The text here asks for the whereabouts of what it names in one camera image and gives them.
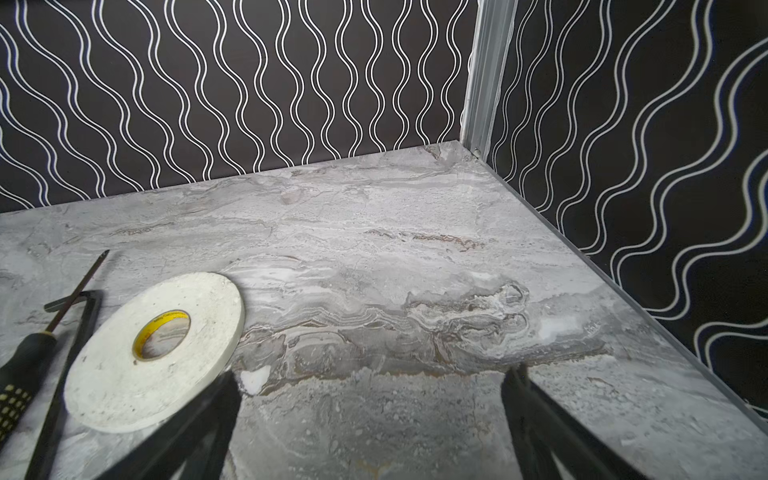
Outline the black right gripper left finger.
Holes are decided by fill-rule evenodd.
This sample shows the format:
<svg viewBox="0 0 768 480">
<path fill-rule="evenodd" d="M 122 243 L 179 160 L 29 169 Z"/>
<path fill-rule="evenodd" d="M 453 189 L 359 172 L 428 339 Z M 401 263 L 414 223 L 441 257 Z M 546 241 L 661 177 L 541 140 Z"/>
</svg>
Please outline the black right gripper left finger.
<svg viewBox="0 0 768 480">
<path fill-rule="evenodd" d="M 102 479 L 218 479 L 236 425 L 241 394 L 227 370 Z"/>
</svg>

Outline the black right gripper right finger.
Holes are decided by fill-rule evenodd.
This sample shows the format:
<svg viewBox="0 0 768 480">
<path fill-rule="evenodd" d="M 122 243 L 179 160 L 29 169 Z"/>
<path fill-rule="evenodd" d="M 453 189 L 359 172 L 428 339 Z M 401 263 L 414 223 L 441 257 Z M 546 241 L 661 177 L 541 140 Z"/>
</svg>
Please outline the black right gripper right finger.
<svg viewBox="0 0 768 480">
<path fill-rule="evenodd" d="M 561 468 L 574 479 L 645 477 L 534 383 L 525 364 L 506 372 L 501 399 L 524 479 L 560 479 Z"/>
</svg>

